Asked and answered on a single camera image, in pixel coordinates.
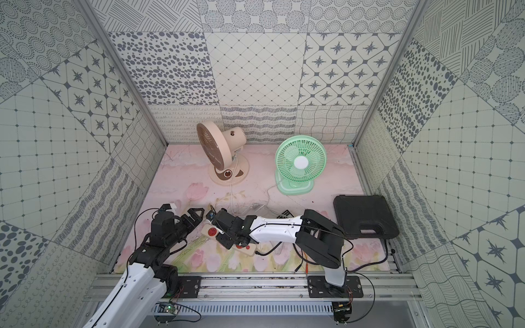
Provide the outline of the black plastic tool case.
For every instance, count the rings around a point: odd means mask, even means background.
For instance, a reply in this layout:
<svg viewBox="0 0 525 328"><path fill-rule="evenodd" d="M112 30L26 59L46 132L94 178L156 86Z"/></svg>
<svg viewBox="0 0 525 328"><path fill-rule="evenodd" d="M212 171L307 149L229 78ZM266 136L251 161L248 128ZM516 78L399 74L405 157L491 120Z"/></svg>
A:
<svg viewBox="0 0 525 328"><path fill-rule="evenodd" d="M333 201L336 221L348 239L394 239L399 228L381 195L338 195Z"/></svg>

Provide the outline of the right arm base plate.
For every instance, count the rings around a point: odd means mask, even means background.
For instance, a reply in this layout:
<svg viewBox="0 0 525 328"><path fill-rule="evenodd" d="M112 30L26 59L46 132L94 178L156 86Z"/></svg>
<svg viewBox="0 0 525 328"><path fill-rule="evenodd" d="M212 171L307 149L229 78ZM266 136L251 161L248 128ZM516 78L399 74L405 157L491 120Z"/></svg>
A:
<svg viewBox="0 0 525 328"><path fill-rule="evenodd" d="M309 297L313 299L363 298L362 284L358 276L347 276L344 286L334 286L326 282L324 276L309 276L307 278Z"/></svg>

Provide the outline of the left controller board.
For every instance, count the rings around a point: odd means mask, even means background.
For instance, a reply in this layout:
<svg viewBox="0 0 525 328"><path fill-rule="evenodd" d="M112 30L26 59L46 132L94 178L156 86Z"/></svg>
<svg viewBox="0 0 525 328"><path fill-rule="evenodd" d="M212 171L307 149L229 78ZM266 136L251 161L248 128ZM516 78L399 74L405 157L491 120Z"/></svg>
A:
<svg viewBox="0 0 525 328"><path fill-rule="evenodd" d="M173 306L170 303L158 303L155 306L154 318L158 323L168 324L175 321L179 314L177 306Z"/></svg>

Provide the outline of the green desk fan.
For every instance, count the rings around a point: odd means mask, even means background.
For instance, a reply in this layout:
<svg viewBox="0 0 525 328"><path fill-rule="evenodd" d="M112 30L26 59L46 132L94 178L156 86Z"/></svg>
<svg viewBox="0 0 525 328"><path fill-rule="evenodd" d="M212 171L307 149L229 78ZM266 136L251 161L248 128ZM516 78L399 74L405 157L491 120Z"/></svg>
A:
<svg viewBox="0 0 525 328"><path fill-rule="evenodd" d="M307 135L286 139L276 151L276 185L284 195L311 192L324 171L328 156L322 143Z"/></svg>

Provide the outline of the controller board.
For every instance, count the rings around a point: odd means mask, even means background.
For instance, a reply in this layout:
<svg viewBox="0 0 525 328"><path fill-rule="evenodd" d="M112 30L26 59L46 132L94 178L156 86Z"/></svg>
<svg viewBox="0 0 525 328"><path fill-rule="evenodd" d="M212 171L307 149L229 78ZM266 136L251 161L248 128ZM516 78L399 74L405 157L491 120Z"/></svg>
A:
<svg viewBox="0 0 525 328"><path fill-rule="evenodd" d="M179 314L177 306L173 306L170 303L158 303L155 306L154 318L158 323L168 324L175 321Z"/></svg>
<svg viewBox="0 0 525 328"><path fill-rule="evenodd" d="M346 324L351 318L352 311L350 302L332 302L333 319L337 324Z"/></svg>

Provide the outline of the pink desk fan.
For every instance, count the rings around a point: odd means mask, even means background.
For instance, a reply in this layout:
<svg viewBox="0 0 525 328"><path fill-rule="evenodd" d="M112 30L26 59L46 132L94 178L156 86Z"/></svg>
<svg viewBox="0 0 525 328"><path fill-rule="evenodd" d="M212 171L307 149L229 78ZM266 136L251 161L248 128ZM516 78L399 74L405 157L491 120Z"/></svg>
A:
<svg viewBox="0 0 525 328"><path fill-rule="evenodd" d="M249 173L248 160L239 154L247 143L242 128L221 131L212 121L201 122L196 127L198 139L211 165L208 172L217 185L228 186L242 182Z"/></svg>

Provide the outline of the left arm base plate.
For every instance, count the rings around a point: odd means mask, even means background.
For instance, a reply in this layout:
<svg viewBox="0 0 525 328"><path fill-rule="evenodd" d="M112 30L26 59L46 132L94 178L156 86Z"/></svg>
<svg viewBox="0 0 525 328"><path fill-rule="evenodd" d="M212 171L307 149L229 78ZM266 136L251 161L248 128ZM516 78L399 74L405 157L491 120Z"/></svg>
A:
<svg viewBox="0 0 525 328"><path fill-rule="evenodd" d="M201 282L201 276L180 276L169 278L166 283L168 289L164 297L167 299L197 299L200 292Z"/></svg>

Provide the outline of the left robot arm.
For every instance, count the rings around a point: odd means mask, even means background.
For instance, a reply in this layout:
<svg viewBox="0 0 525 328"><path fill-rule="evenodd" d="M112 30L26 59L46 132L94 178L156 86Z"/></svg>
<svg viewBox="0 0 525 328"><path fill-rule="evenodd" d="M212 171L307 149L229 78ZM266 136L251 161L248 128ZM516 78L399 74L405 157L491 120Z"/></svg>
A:
<svg viewBox="0 0 525 328"><path fill-rule="evenodd" d="M160 306L174 314L173 300L196 299L200 276L180 276L176 266L165 261L175 254L172 248L183 242L205 218L205 209L189 209L177 216L173 204L155 209L150 232L130 255L126 269L85 327L139 327Z"/></svg>

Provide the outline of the white red power strip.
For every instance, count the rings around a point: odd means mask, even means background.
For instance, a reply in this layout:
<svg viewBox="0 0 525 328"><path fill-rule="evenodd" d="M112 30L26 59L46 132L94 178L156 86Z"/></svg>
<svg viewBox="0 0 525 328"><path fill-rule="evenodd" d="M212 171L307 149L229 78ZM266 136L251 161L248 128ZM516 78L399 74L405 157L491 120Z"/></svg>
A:
<svg viewBox="0 0 525 328"><path fill-rule="evenodd" d="M217 237L221 236L221 233L213 225L205 224L205 225L203 225L203 228L201 229L201 235L205 236L208 239L216 241ZM233 245L231 247L231 250L235 250L235 251L240 252L242 254L245 254L247 256L253 256L255 254L256 247L253 246L253 245L249 245L249 246L246 246L246 247Z"/></svg>

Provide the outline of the right controller board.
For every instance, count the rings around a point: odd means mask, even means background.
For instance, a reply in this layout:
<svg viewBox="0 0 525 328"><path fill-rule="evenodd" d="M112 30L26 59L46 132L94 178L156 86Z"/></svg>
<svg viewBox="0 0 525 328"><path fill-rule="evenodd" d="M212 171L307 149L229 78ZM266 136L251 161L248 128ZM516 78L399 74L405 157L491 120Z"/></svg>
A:
<svg viewBox="0 0 525 328"><path fill-rule="evenodd" d="M332 302L333 319L337 324L346 324L351 318L352 311L350 302Z"/></svg>

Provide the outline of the black multi-port adapter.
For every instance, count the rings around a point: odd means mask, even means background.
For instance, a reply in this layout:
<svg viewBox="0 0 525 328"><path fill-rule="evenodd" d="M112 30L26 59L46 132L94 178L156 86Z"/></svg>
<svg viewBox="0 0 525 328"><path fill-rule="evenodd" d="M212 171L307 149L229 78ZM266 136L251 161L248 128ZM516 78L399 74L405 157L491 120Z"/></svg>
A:
<svg viewBox="0 0 525 328"><path fill-rule="evenodd" d="M282 213L277 216L278 219L290 219L294 218L294 214L292 214L289 210L285 210Z"/></svg>

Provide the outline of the aluminium mounting rail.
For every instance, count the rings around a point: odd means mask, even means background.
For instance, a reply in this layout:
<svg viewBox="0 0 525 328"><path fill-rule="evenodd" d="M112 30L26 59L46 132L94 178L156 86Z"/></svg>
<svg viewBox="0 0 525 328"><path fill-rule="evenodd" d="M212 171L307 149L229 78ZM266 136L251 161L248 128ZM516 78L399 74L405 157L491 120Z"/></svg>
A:
<svg viewBox="0 0 525 328"><path fill-rule="evenodd" d="M309 298L305 273L200 273L196 289L199 301L299 301ZM361 301L421 301L422 296L410 274L387 272L356 273L364 296Z"/></svg>

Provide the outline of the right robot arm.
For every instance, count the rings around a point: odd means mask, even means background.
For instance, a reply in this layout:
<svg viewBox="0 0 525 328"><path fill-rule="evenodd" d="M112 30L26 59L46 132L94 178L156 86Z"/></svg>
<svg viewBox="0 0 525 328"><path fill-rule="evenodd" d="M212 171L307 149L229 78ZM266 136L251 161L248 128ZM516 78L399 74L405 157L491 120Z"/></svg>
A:
<svg viewBox="0 0 525 328"><path fill-rule="evenodd" d="M209 211L206 218L217 228L216 240L227 250L260 243L291 243L323 267L328 284L345 284L344 231L315 210L306 209L297 217L269 219L256 215L241 218L221 209Z"/></svg>

